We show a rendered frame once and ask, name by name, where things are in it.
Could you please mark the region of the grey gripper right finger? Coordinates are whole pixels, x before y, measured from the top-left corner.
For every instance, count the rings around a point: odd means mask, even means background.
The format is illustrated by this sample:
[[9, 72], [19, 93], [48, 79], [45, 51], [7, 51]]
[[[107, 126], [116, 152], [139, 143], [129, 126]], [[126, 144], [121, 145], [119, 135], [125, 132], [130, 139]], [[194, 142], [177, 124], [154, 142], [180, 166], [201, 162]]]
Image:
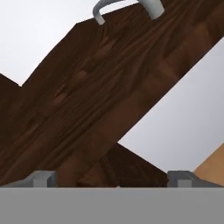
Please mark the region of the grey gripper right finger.
[[190, 171], [168, 171], [168, 187], [221, 187], [221, 185], [198, 178]]

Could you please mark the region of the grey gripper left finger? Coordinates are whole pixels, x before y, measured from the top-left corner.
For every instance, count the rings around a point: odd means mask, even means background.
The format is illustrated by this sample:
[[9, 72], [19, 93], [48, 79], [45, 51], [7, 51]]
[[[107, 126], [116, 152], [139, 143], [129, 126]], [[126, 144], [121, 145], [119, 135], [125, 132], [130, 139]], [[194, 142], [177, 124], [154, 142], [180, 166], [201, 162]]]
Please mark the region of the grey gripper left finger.
[[56, 171], [34, 171], [26, 178], [9, 183], [5, 187], [57, 187]]

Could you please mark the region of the dark wood cabinet body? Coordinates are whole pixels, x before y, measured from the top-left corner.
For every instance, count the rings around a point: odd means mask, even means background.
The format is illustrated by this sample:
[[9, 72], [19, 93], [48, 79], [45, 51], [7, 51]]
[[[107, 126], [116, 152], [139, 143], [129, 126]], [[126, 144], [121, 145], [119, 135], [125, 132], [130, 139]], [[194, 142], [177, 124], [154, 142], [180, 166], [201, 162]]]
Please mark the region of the dark wood cabinet body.
[[116, 143], [78, 181], [79, 187], [166, 187], [167, 175]]

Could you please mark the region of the dark wood cabinet door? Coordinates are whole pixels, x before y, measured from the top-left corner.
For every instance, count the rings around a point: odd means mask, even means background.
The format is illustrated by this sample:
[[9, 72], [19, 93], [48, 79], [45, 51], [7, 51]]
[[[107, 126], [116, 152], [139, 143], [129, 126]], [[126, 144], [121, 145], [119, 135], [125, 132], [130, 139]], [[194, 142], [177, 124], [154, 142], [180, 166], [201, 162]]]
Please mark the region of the dark wood cabinet door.
[[224, 38], [224, 0], [162, 0], [76, 24], [0, 122], [0, 186], [36, 170], [78, 180]]

